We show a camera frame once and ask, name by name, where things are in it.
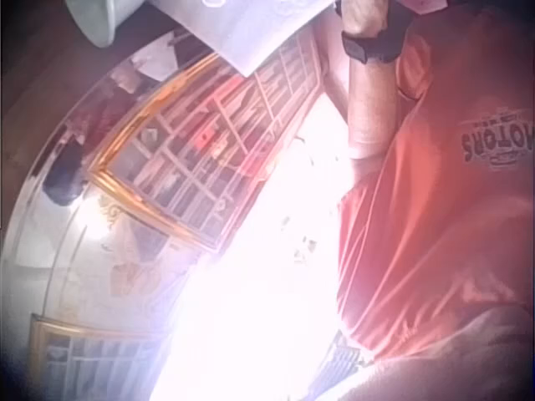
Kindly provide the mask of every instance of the red t-shirt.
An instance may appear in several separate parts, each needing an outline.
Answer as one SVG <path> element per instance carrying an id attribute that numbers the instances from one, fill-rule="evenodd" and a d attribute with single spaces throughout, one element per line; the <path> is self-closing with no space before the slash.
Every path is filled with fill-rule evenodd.
<path id="1" fill-rule="evenodd" d="M 377 358 L 533 306 L 533 39 L 495 8 L 449 8 L 412 24 L 397 78 L 417 103 L 341 204 L 339 313 Z"/>

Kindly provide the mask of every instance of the hand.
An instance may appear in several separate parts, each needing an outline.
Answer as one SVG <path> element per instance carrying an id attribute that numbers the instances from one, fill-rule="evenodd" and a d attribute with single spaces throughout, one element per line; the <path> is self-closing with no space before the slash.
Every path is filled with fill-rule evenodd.
<path id="1" fill-rule="evenodd" d="M 356 38 L 375 38 L 386 29 L 389 0 L 342 0 L 344 31 Z"/>

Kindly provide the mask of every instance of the bright light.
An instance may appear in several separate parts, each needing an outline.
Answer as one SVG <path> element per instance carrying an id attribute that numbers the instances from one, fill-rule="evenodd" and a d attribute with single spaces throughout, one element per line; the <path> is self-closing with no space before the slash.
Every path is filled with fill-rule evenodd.
<path id="1" fill-rule="evenodd" d="M 320 97 L 300 131 L 307 145 L 293 142 L 226 255 L 197 269 L 186 285 L 174 346 L 151 401 L 303 395 L 338 329 L 335 211 L 350 165 L 335 153 L 346 131 L 336 108 Z M 318 245 L 298 263 L 303 236 Z"/>
<path id="2" fill-rule="evenodd" d="M 110 226 L 102 212 L 99 197 L 92 195 L 81 200 L 81 202 L 82 204 L 75 218 L 80 225 L 87 227 L 85 235 L 93 240 L 99 240 L 107 236 L 110 233 Z"/>

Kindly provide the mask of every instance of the shirt logo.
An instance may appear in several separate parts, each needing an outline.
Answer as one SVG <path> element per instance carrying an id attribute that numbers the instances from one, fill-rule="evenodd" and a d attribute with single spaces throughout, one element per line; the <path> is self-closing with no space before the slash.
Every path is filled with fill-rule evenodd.
<path id="1" fill-rule="evenodd" d="M 525 110 L 505 110 L 461 123 L 471 127 L 470 134 L 461 136 L 465 162 L 485 160 L 492 170 L 500 170 L 532 153 L 535 127 L 522 115 Z"/>

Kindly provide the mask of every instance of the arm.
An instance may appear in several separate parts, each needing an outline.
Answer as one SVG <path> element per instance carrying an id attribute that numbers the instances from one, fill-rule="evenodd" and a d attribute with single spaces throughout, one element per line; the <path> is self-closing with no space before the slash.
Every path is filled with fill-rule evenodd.
<path id="1" fill-rule="evenodd" d="M 356 38 L 374 38 L 386 28 L 388 0 L 343 0 L 344 31 Z M 382 165 L 397 119 L 395 62 L 349 61 L 349 157 L 355 182 Z"/>

